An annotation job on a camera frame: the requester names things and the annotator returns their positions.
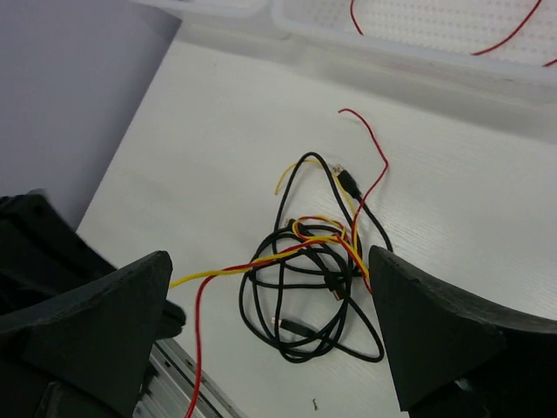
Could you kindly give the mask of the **middle white perforated basket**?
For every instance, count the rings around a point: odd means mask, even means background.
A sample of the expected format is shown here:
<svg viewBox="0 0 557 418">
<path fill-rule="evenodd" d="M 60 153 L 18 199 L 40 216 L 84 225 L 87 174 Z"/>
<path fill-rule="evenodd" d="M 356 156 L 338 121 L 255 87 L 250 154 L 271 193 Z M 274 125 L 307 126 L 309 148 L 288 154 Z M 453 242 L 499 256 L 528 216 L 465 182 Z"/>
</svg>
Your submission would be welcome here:
<svg viewBox="0 0 557 418">
<path fill-rule="evenodd" d="M 273 1 L 281 30 L 376 65 L 556 101 L 554 1 Z"/>
</svg>

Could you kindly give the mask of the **left white perforated basket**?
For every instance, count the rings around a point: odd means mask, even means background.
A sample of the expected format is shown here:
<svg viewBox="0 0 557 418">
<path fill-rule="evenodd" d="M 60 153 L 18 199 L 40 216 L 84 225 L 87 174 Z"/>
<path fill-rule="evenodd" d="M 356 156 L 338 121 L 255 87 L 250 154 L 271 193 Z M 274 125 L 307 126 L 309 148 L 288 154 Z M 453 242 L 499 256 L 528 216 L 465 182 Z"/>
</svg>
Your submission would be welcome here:
<svg viewBox="0 0 557 418">
<path fill-rule="evenodd" d="M 236 19 L 257 15 L 269 4 L 269 1 L 137 0 L 136 3 L 165 10 L 177 16 L 197 14 Z"/>
</svg>

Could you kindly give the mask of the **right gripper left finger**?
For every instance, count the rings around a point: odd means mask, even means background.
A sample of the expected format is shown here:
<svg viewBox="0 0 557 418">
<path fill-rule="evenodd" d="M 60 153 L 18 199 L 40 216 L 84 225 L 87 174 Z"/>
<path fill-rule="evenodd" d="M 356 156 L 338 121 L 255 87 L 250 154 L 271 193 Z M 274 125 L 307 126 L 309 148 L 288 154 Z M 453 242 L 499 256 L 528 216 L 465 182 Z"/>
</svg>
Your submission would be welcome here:
<svg viewBox="0 0 557 418">
<path fill-rule="evenodd" d="M 156 251 L 1 317 L 3 417 L 130 417 L 172 272 Z"/>
</svg>

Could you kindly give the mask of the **white perforated basket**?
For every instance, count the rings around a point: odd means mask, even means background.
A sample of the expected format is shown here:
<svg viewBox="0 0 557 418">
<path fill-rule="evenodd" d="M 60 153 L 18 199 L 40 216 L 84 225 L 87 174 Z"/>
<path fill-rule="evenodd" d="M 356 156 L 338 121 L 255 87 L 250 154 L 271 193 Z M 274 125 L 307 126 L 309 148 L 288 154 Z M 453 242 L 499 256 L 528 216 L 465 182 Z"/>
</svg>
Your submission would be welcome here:
<svg viewBox="0 0 557 418">
<path fill-rule="evenodd" d="M 281 30 L 376 65 L 556 101 L 554 1 L 273 1 Z"/>
<path fill-rule="evenodd" d="M 136 3 L 165 10 L 177 16 L 197 14 L 236 19 L 257 15 L 269 4 L 269 1 L 137 0 Z"/>
</svg>

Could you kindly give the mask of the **aluminium extrusion rail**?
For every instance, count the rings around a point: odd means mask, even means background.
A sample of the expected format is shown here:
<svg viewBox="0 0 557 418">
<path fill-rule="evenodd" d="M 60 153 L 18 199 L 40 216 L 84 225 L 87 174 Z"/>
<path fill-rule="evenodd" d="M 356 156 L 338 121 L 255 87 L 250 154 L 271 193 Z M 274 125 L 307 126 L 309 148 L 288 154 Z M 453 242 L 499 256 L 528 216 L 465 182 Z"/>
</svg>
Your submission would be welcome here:
<svg viewBox="0 0 557 418">
<path fill-rule="evenodd" d="M 186 416 L 195 386 L 196 362 L 173 339 L 152 346 L 146 380 L 132 415 L 137 418 Z M 241 418 L 245 414 L 206 374 L 201 377 L 194 417 Z"/>
</svg>

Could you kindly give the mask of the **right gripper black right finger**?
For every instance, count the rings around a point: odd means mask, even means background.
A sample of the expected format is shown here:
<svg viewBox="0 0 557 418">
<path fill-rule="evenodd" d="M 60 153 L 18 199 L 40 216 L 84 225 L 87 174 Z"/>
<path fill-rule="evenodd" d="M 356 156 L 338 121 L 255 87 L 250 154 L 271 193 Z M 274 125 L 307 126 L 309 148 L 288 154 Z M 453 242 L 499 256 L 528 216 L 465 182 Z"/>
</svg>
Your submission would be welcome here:
<svg viewBox="0 0 557 418">
<path fill-rule="evenodd" d="M 394 253 L 368 255 L 399 407 L 411 417 L 554 417 L 556 322 L 481 298 Z"/>
</svg>

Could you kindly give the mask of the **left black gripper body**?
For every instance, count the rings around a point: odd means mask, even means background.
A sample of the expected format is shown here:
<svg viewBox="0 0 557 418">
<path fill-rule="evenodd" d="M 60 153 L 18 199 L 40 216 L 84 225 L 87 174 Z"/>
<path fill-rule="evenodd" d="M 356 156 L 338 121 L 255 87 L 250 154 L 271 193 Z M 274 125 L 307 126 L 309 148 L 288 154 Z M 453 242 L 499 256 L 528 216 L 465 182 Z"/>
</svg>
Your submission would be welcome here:
<svg viewBox="0 0 557 418">
<path fill-rule="evenodd" d="M 82 241 L 39 192 L 1 198 L 1 314 L 117 269 Z"/>
</svg>

